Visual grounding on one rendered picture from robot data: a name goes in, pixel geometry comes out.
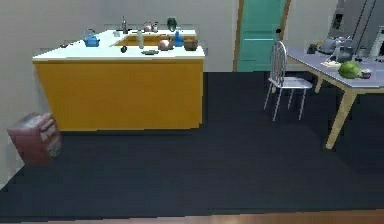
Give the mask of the grey pan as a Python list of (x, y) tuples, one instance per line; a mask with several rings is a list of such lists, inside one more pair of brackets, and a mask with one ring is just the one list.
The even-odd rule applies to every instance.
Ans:
[(317, 51), (323, 54), (332, 54), (336, 47), (335, 39), (325, 39), (317, 48)]

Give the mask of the teal room door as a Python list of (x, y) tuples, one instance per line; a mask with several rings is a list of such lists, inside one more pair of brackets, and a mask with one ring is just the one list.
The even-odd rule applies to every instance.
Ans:
[(272, 45), (286, 0), (244, 0), (237, 59), (239, 72), (269, 71)]

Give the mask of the dark grey pot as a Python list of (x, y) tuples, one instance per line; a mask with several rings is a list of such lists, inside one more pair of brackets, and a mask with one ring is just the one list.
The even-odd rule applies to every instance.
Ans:
[(339, 54), (337, 56), (337, 61), (339, 63), (344, 63), (351, 61), (353, 57), (353, 48), (352, 47), (341, 47)]

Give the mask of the yellow kitchen counter white top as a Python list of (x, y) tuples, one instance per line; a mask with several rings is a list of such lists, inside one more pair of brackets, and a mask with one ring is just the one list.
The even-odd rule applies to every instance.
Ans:
[[(192, 129), (202, 124), (205, 52), (160, 51), (147, 33), (140, 49), (131, 32), (97, 35), (98, 47), (79, 40), (32, 58), (49, 108), (62, 131)], [(127, 46), (125, 53), (121, 47)], [(146, 50), (158, 54), (144, 55)]]

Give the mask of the grey top wooden table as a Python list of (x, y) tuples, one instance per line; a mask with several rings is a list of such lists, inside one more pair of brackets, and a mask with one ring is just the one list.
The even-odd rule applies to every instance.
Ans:
[(300, 64), (306, 71), (318, 78), (315, 86), (316, 93), (320, 91), (324, 81), (344, 92), (325, 144), (326, 149), (332, 150), (356, 97), (365, 94), (384, 94), (384, 62), (364, 59), (360, 67), (371, 71), (370, 78), (346, 79), (339, 75), (337, 68), (324, 65), (328, 55), (321, 53), (307, 54), (304, 49), (289, 48), (287, 56), (289, 61)]

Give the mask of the blue kettle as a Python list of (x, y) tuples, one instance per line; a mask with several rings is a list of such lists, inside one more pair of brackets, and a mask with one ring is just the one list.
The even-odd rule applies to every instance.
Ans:
[(96, 37), (96, 31), (94, 29), (87, 29), (83, 38), (83, 42), (86, 47), (98, 47), (100, 40)]

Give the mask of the dark red bin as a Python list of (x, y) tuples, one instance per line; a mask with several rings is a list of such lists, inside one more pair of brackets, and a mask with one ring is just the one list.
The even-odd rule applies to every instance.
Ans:
[(29, 113), (7, 132), (26, 166), (45, 166), (61, 153), (63, 140), (51, 113)]

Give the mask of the grey fridge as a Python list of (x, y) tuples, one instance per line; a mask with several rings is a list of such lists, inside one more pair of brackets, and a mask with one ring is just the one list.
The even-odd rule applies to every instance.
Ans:
[(384, 0), (337, 0), (329, 37), (348, 37), (356, 51), (366, 48), (367, 56), (384, 26)]

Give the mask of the green lettuce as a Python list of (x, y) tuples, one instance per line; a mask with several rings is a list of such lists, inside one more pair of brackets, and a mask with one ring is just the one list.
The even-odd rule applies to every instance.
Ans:
[(357, 78), (360, 74), (359, 64), (355, 61), (346, 61), (338, 69), (339, 75), (346, 79)]

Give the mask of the white metal chair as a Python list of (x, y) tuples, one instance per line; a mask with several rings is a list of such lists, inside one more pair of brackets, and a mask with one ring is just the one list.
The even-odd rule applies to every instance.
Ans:
[(287, 107), (291, 106), (291, 101), (292, 101), (294, 92), (296, 90), (303, 91), (302, 100), (300, 103), (299, 115), (298, 115), (298, 119), (301, 119), (304, 111), (306, 93), (309, 89), (313, 87), (313, 84), (311, 82), (303, 78), (286, 75), (287, 57), (288, 57), (287, 49), (284, 43), (282, 41), (276, 41), (272, 45), (272, 49), (271, 49), (271, 57), (270, 57), (271, 71), (268, 78), (269, 87), (267, 90), (264, 107), (263, 107), (263, 109), (267, 108), (270, 94), (278, 90), (278, 97), (277, 97), (274, 114), (272, 118), (273, 121), (276, 120), (281, 96), (284, 90), (291, 91)]

